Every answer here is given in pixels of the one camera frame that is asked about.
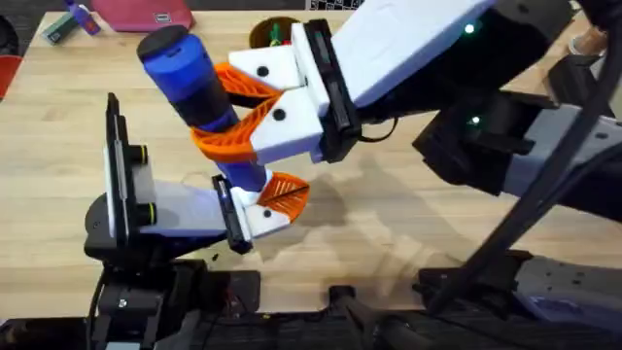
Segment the light wood tabletop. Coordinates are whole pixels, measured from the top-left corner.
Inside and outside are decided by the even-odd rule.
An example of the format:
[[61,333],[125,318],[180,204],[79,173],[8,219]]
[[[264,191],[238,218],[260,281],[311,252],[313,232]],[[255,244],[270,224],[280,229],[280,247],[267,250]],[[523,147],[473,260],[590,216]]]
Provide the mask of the light wood tabletop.
[[[342,12],[195,13],[199,35],[215,62],[248,48],[253,26],[271,16],[325,17],[332,29]],[[136,57],[143,34],[103,26],[77,32],[51,47],[39,37],[60,16],[46,14],[8,95],[0,103],[0,318],[76,316],[87,312],[100,263],[83,251],[84,217],[104,191],[102,146],[106,93],[127,116],[129,136],[149,146],[158,179],[211,187],[216,166],[192,144],[188,128],[157,90]],[[579,17],[542,62],[510,88],[545,93],[548,68],[565,54]],[[216,269],[257,269],[261,311],[317,310],[327,288],[350,284],[374,306],[418,306],[410,292],[417,270],[454,266],[468,258],[515,201],[432,174],[410,146],[431,119],[404,119],[395,135],[360,144],[337,164],[313,165],[308,156],[279,161],[273,170],[311,184],[309,203],[291,227],[256,242],[244,256],[226,243],[191,254]],[[381,135],[389,125],[367,127]],[[622,266],[620,226],[556,208],[518,248],[573,263]],[[219,258],[212,262],[212,257]]]

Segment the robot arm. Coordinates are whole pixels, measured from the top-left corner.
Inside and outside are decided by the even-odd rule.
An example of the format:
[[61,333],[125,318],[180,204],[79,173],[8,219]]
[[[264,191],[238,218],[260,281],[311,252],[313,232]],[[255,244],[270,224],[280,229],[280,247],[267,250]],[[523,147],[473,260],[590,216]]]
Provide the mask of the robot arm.
[[[153,181],[148,164],[121,159],[123,168],[138,170],[128,181],[139,199],[129,211],[152,203],[143,208],[154,208],[157,217],[134,230],[190,241],[227,238],[232,250],[248,252],[254,238],[290,225],[309,191],[266,164],[302,153],[314,162],[341,161],[363,139],[363,123],[446,109],[465,91],[496,91],[537,61],[570,21],[564,0],[493,4],[368,1],[334,36],[324,20],[297,23],[291,46],[232,52],[229,63],[216,66],[185,28],[152,33],[138,48],[146,72],[225,178],[214,180],[214,190],[189,189]],[[477,35],[465,31],[469,25]],[[530,41],[508,43],[505,36]],[[500,53],[503,64],[496,64]],[[240,120],[231,102],[255,109]],[[119,214],[112,215],[111,223]],[[120,239],[116,228],[109,231]]]

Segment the screw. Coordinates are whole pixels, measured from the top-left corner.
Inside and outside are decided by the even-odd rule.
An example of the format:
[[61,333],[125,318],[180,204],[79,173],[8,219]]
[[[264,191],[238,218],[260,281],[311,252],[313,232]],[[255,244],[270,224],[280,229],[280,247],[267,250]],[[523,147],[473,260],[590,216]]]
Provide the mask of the screw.
[[272,117],[275,121],[280,122],[285,118],[285,111],[282,109],[276,109],[272,112]]
[[259,75],[262,78],[267,76],[269,73],[270,73],[270,71],[268,70],[268,67],[266,67],[266,66],[260,66],[257,69],[257,75]]

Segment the pink box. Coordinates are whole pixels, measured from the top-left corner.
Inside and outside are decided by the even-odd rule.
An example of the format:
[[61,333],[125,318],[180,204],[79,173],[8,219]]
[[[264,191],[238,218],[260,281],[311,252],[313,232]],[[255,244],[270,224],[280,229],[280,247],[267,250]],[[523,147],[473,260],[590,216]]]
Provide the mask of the pink box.
[[194,24],[184,0],[92,0],[91,3],[116,31],[152,32],[173,24],[190,29]]

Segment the cylinder object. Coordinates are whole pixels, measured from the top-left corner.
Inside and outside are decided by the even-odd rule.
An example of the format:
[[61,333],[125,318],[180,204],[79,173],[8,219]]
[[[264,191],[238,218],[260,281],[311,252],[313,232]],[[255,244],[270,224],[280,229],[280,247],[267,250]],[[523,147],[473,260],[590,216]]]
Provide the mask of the cylinder object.
[[[138,46],[145,71],[188,126],[225,132],[239,120],[200,39],[183,25],[163,27]],[[232,186],[260,192],[265,168],[254,162],[218,163]]]
[[101,31],[101,27],[93,19],[93,16],[90,15],[85,5],[73,4],[69,6],[69,12],[89,35],[95,35]]

